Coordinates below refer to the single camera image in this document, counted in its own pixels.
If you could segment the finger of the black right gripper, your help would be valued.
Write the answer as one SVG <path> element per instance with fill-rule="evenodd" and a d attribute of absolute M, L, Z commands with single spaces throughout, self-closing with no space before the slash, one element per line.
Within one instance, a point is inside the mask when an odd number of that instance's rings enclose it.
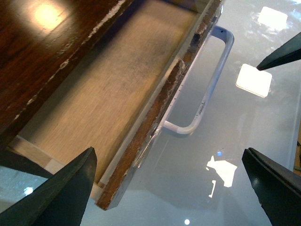
<path fill-rule="evenodd" d="M 257 65 L 257 70 L 266 70 L 301 59 L 301 33 L 277 48 Z"/>

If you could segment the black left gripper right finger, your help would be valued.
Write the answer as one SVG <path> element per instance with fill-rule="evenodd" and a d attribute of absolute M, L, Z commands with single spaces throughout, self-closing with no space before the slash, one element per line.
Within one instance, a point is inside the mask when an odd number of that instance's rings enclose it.
<path fill-rule="evenodd" d="M 254 148 L 242 162 L 261 207 L 273 226 L 301 224 L 301 177 Z"/>

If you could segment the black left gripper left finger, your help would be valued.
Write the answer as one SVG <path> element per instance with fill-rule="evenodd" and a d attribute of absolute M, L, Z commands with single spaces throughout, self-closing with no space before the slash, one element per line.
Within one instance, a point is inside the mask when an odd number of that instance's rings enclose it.
<path fill-rule="evenodd" d="M 2 226 L 79 226 L 90 197 L 97 156 L 86 149 L 30 195 L 0 214 Z"/>

